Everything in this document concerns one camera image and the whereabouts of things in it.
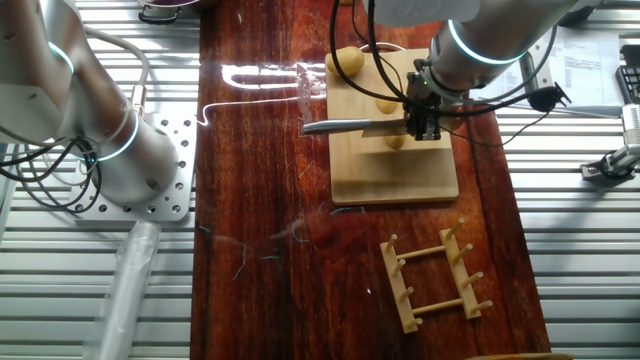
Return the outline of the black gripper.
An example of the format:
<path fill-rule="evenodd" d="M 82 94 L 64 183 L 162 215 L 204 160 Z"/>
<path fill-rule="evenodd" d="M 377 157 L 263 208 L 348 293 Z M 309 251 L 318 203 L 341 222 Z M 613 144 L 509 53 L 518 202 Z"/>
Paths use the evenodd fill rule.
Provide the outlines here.
<path fill-rule="evenodd" d="M 418 73 L 410 72 L 407 77 L 405 104 L 406 129 L 415 131 L 416 141 L 438 141 L 441 139 L 438 122 L 425 122 L 427 115 L 436 115 L 441 105 L 441 97 L 431 90 L 427 81 Z"/>

